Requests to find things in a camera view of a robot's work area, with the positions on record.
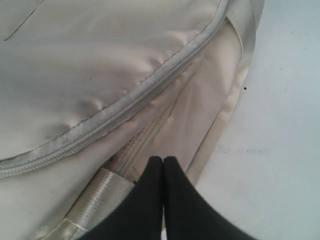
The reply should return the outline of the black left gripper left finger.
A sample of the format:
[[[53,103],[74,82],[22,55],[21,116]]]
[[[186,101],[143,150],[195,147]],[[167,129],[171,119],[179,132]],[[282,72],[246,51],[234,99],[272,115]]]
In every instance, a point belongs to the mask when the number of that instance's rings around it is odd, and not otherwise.
[[[162,159],[149,158],[133,189],[85,240],[160,240],[163,221]]]

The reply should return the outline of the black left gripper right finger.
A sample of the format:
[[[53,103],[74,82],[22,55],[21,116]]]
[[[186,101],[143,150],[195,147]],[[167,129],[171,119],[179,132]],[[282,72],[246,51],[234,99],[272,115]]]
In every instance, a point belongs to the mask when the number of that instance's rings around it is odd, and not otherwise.
[[[164,216],[168,240],[246,240],[248,235],[215,211],[196,191],[178,160],[163,160]]]

